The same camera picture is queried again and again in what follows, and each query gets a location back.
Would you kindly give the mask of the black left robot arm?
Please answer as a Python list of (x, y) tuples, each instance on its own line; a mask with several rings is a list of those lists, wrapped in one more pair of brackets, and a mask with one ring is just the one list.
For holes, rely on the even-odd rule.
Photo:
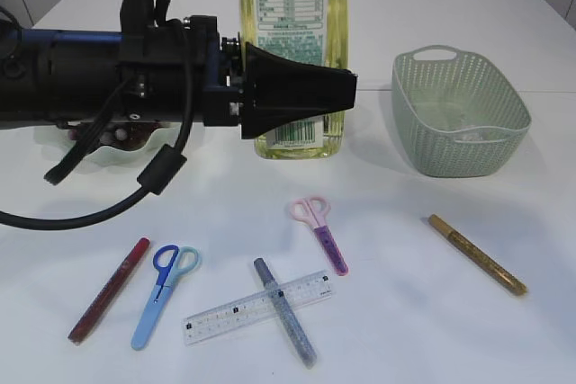
[(356, 75), (280, 58), (222, 38), (213, 16), (196, 15), (178, 35), (148, 31), (141, 52), (126, 55), (117, 31), (1, 26), (1, 126), (89, 122), (113, 91), (115, 122), (179, 122), (185, 77), (193, 79), (193, 117), (207, 127), (240, 127), (257, 138), (293, 121), (351, 109)]

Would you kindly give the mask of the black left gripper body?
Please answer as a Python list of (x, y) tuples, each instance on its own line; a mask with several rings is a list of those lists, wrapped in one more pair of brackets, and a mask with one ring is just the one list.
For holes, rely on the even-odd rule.
[(237, 127), (237, 86), (226, 85), (231, 56), (221, 48), (215, 16), (192, 15), (185, 23), (121, 35), (121, 76), (133, 82), (122, 92), (119, 116), (142, 122), (178, 122), (192, 102), (193, 120), (206, 127)]

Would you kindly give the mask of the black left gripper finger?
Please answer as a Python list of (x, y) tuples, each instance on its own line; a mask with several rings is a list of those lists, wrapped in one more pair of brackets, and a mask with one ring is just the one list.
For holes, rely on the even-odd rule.
[(347, 69), (291, 61), (249, 42), (245, 54), (239, 111), (243, 139), (355, 106), (357, 75)]

